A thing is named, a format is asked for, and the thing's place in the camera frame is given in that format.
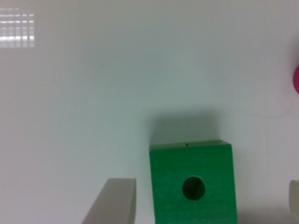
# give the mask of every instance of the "pink object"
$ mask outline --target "pink object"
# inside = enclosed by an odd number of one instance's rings
[[[299,94],[299,66],[296,68],[295,72],[293,73],[293,86],[295,87],[296,91]]]

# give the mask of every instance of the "white surface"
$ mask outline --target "white surface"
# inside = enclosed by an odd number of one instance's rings
[[[153,224],[148,146],[233,145],[239,223],[296,223],[297,1],[4,1],[33,48],[0,48],[0,223],[81,223],[109,177],[136,177]]]
[[[299,180],[290,182],[289,207],[292,214],[299,219]]]

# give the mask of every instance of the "hole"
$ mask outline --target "hole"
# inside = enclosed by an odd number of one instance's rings
[[[201,199],[206,192],[203,180],[197,176],[191,176],[183,184],[184,196],[192,201]]]

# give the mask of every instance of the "green cube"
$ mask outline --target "green cube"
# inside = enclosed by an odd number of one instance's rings
[[[232,146],[221,140],[150,147],[156,224],[236,224]]]

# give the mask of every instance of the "circular hole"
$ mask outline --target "circular hole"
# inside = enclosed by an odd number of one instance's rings
[[[196,201],[201,199],[206,192],[203,180],[197,176],[191,176],[183,184],[183,194],[189,200]]]

